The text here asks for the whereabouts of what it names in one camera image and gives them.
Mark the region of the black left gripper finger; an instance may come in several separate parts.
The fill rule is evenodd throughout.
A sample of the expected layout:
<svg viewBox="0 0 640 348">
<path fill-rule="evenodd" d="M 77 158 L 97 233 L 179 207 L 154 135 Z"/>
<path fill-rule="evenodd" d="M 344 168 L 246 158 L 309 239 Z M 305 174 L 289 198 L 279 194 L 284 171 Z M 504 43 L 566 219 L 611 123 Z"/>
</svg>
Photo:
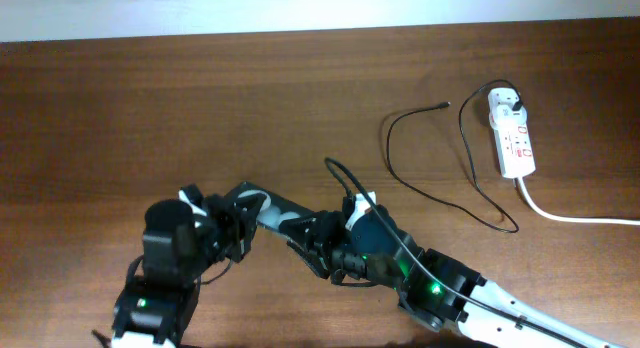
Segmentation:
<svg viewBox="0 0 640 348">
<path fill-rule="evenodd" d="M 255 223 L 239 222 L 232 231 L 232 245 L 229 258 L 234 263 L 240 263 L 251 251 L 252 241 L 256 234 Z"/>
<path fill-rule="evenodd" d="M 268 193 L 262 188 L 242 182 L 232 188 L 223 198 L 225 212 L 261 213 L 268 209 Z"/>
</svg>

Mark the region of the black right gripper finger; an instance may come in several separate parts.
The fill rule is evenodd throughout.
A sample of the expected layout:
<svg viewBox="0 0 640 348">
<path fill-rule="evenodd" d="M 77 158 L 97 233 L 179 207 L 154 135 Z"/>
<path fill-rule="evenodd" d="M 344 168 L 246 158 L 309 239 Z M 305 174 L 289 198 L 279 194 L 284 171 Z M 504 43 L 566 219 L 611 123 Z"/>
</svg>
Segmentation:
<svg viewBox="0 0 640 348">
<path fill-rule="evenodd" d="M 329 270 L 326 268 L 322 259 L 306 252 L 297 243 L 288 240 L 287 246 L 291 248 L 306 264 L 306 266 L 321 279 L 327 279 L 329 277 Z"/>
<path fill-rule="evenodd" d="M 279 232 L 288 238 L 309 237 L 315 233 L 318 220 L 317 214 L 283 220 L 279 225 Z"/>
</svg>

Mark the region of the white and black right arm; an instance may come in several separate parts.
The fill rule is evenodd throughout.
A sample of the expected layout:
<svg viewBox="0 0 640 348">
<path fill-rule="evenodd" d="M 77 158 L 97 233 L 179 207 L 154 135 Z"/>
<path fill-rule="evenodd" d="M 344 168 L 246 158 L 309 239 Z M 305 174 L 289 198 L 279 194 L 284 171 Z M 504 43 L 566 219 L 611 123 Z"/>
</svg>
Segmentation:
<svg viewBox="0 0 640 348">
<path fill-rule="evenodd" d="M 381 205 L 287 214 L 279 233 L 312 271 L 335 285 L 345 277 L 396 291 L 400 308 L 423 326 L 452 329 L 495 347 L 609 347 L 521 302 L 497 283 L 400 230 Z"/>
</svg>

